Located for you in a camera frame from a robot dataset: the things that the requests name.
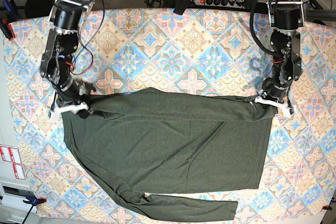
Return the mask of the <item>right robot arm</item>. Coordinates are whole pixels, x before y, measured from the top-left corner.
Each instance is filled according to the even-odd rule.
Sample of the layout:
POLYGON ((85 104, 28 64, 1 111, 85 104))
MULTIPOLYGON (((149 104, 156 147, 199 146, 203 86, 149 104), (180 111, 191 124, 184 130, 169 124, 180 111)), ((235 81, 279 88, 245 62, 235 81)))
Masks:
POLYGON ((74 54, 80 44, 81 17, 89 13, 95 0, 54 0, 49 15, 50 30, 46 48, 41 57, 39 73, 55 91, 50 108, 52 116, 72 112, 81 118, 93 113, 90 107, 92 84, 77 83, 72 73, 74 54))

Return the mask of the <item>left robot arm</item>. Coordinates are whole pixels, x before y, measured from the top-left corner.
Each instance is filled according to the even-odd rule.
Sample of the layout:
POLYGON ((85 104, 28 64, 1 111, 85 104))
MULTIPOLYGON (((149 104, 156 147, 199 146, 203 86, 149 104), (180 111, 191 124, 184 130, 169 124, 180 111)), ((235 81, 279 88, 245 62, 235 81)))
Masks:
POLYGON ((283 103, 289 98, 290 87, 302 74, 300 33, 304 23, 304 0, 266 0, 268 19, 273 29, 271 49, 267 49, 254 30, 254 17, 259 0, 250 8, 250 33, 254 42, 272 59, 272 74, 262 83, 261 98, 283 103))

